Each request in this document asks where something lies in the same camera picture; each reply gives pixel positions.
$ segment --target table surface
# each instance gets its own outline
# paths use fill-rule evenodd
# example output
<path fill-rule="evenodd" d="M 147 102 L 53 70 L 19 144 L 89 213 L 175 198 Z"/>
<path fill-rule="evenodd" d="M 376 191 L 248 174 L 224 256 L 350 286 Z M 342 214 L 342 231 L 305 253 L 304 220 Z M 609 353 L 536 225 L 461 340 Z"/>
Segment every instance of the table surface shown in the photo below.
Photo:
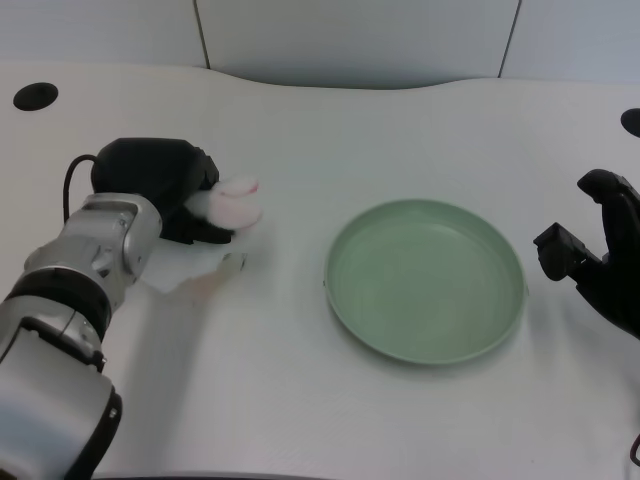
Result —
<path fill-rule="evenodd" d="M 12 106 L 52 82 L 39 112 Z M 256 175 L 262 222 L 227 247 L 164 245 L 167 275 L 249 254 L 213 293 L 140 282 L 115 315 L 105 373 L 124 417 L 101 475 L 261 473 L 334 479 L 636 478 L 640 345 L 542 273 L 532 240 L 559 221 L 605 252 L 593 168 L 640 186 L 620 115 L 640 86 L 471 80 L 405 91 L 280 87 L 190 68 L 0 64 L 0 290 L 57 235 L 69 161 L 118 137 L 184 138 L 223 176 Z M 72 204 L 90 193 L 76 172 Z M 457 366 L 416 367 L 332 316 L 327 248 L 375 204 L 425 197 L 492 222 L 525 268 L 515 334 Z M 161 276 L 152 269 L 147 278 Z"/>

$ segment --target plastic plate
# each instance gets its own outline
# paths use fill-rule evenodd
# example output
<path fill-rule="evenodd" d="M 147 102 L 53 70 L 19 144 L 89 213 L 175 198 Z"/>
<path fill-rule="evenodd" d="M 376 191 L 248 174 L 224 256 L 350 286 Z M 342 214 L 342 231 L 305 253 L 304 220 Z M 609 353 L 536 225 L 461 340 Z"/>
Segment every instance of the plastic plate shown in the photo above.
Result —
<path fill-rule="evenodd" d="M 431 200 L 375 207 L 334 241 L 329 302 L 370 347 L 420 364 L 480 355 L 517 324 L 527 287 L 520 261 L 489 223 Z"/>

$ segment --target white wall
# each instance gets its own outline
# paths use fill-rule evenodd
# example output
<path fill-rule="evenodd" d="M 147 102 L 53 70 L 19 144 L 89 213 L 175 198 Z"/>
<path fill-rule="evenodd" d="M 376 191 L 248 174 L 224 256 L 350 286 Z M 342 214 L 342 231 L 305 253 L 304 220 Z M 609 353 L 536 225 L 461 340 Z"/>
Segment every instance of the white wall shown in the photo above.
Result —
<path fill-rule="evenodd" d="M 205 65 L 191 0 L 0 0 L 0 60 Z"/>
<path fill-rule="evenodd" d="M 640 0 L 523 0 L 503 77 L 640 83 Z"/>
<path fill-rule="evenodd" d="M 401 88 L 497 77 L 517 0 L 197 0 L 211 68 Z"/>

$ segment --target black cable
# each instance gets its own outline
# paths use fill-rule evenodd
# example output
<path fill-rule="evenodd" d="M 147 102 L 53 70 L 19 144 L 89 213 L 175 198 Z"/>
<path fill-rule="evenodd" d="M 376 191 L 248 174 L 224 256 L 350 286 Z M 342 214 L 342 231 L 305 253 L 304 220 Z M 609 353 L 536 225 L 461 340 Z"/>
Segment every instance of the black cable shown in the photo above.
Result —
<path fill-rule="evenodd" d="M 71 186 L 71 177 L 73 177 L 73 171 L 76 167 L 85 160 L 91 160 L 95 163 L 97 158 L 95 155 L 80 155 L 69 164 L 67 174 L 64 176 L 64 186 L 62 187 L 62 215 L 64 217 L 64 223 L 67 223 L 67 220 L 69 220 L 69 187 Z"/>
<path fill-rule="evenodd" d="M 640 435 L 638 435 L 636 441 L 633 442 L 633 445 L 631 446 L 631 452 L 629 454 L 629 456 L 631 457 L 631 461 L 638 467 L 640 467 L 640 460 L 638 460 L 638 447 L 640 447 Z"/>

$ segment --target silver robot arm segment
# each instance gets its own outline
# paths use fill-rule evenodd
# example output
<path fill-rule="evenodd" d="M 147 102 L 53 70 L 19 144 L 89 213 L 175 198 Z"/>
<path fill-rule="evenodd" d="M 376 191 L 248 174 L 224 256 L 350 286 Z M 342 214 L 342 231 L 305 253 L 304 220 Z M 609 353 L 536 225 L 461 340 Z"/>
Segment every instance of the silver robot arm segment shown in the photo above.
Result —
<path fill-rule="evenodd" d="M 162 220 L 137 195 L 89 196 L 0 304 L 0 478 L 89 478 L 122 401 L 102 339 Z"/>

